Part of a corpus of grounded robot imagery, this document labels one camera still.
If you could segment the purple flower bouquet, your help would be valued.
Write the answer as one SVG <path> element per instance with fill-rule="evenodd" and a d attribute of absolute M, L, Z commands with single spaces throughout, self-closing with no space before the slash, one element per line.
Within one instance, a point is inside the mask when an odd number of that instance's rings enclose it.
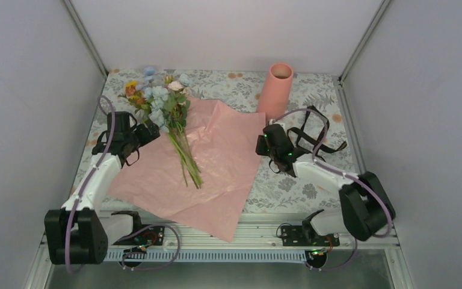
<path fill-rule="evenodd" d="M 187 94 L 191 85 L 188 75 L 181 74 L 178 78 L 167 75 L 163 84 L 154 85 L 155 68 L 146 67 L 143 70 L 143 81 L 131 81 L 125 85 L 125 91 L 119 95 L 135 108 L 135 112 L 141 112 L 143 121 L 151 121 L 160 131 L 168 134 L 168 137 L 180 157 L 182 175 L 185 184 L 188 185 L 186 174 L 189 174 L 197 189 L 203 185 L 199 169 L 186 136 L 188 110 L 191 101 Z"/>

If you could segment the pink cylindrical vase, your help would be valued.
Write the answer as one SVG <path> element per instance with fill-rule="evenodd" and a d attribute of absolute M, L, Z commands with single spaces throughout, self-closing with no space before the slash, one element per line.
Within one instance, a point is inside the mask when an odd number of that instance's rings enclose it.
<path fill-rule="evenodd" d="M 275 63 L 267 72 L 257 105 L 268 122 L 283 115 L 288 106 L 294 71 L 286 63 Z"/>

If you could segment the purple pink wrapping paper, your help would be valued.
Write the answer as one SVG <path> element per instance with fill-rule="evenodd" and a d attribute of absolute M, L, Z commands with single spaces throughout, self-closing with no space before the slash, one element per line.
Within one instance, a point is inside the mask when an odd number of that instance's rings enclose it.
<path fill-rule="evenodd" d="M 260 164 L 255 151 L 263 113 L 242 113 L 224 102 L 190 98 L 186 136 L 203 181 L 182 172 L 166 134 L 140 149 L 121 169 L 108 195 L 158 217 L 231 242 Z"/>

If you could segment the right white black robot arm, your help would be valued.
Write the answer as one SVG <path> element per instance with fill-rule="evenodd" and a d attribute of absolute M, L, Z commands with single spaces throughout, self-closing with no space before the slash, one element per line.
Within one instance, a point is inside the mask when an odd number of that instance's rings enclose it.
<path fill-rule="evenodd" d="M 321 190 L 339 196 L 338 210 L 319 210 L 302 221 L 302 238 L 316 245 L 330 234 L 351 234 L 356 240 L 380 238 L 393 228 L 395 210 L 377 175 L 346 172 L 293 145 L 278 123 L 264 127 L 256 153 L 269 157 L 277 173 L 304 179 Z"/>

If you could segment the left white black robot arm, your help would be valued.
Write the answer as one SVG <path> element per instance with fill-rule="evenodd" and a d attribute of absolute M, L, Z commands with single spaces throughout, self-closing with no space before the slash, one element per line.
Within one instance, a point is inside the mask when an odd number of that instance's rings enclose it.
<path fill-rule="evenodd" d="M 139 123 L 127 111 L 108 113 L 107 129 L 91 150 L 91 164 L 80 185 L 60 209 L 44 218 L 50 260 L 55 265 L 100 264 L 108 247 L 120 239 L 139 242 L 143 227 L 136 211 L 118 211 L 101 219 L 99 212 L 111 183 L 128 158 L 159 136 L 152 121 Z"/>

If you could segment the floral patterned table mat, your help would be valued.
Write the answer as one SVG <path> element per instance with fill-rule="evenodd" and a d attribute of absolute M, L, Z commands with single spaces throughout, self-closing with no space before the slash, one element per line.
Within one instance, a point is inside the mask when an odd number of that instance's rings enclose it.
<path fill-rule="evenodd" d="M 186 70 L 191 80 L 190 93 L 200 99 L 218 99 L 236 111 L 253 112 L 266 78 L 265 72 L 241 72 L 237 70 Z M 131 81 L 142 81 L 141 69 L 114 69 L 108 73 L 103 94 L 118 110 L 130 110 L 131 106 L 119 95 Z M 341 111 L 340 97 L 334 78 L 328 74 L 295 73 L 287 110 L 283 119 L 287 128 L 303 128 L 311 137 L 317 137 L 323 124 L 304 108 L 313 105 L 330 122 L 325 145 L 334 153 L 321 153 L 329 164 L 348 172 L 356 171 L 351 149 L 341 149 L 348 141 Z M 245 203 L 246 213 L 312 213 L 321 208 L 338 208 L 336 194 L 320 190 L 317 186 L 287 174 L 273 172 L 273 165 L 263 158 Z"/>

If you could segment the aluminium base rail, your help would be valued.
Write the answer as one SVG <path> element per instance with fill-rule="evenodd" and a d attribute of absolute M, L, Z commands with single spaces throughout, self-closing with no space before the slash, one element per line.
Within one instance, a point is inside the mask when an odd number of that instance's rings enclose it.
<path fill-rule="evenodd" d="M 103 262 L 119 262 L 122 267 L 142 270 L 145 263 L 174 262 L 237 262 L 237 263 L 297 263 L 322 267 L 328 253 L 350 250 L 356 256 L 360 249 L 397 250 L 399 241 L 395 231 L 366 241 L 356 240 L 351 234 L 337 234 L 337 247 L 283 246 L 276 230 L 282 223 L 302 225 L 301 214 L 244 214 L 236 226 L 231 242 L 180 223 L 147 217 L 138 213 L 141 225 L 165 226 L 160 246 L 110 245 Z"/>

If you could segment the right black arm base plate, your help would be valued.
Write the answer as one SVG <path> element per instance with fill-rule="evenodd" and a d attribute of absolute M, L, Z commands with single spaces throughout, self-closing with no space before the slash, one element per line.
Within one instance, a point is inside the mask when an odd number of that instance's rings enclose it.
<path fill-rule="evenodd" d="M 276 230 L 276 237 L 280 238 L 283 246 L 289 247 L 337 247 L 340 246 L 337 234 L 317 235 L 314 231 L 308 231 L 301 225 L 282 223 Z"/>

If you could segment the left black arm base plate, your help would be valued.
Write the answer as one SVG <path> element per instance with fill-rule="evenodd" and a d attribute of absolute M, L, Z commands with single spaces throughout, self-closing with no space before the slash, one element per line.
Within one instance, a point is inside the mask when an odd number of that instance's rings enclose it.
<path fill-rule="evenodd" d="M 149 247 L 160 246 L 163 244 L 165 226 L 141 225 L 132 232 L 132 237 L 119 239 L 114 243 L 115 246 L 136 246 Z"/>

